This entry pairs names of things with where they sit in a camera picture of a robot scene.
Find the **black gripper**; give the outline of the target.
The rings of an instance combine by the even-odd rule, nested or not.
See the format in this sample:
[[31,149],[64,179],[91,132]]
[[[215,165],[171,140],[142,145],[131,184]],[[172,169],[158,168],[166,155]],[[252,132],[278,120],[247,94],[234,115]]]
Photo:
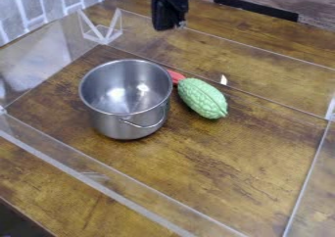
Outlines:
[[152,0],[152,25],[156,31],[186,27],[188,0]]

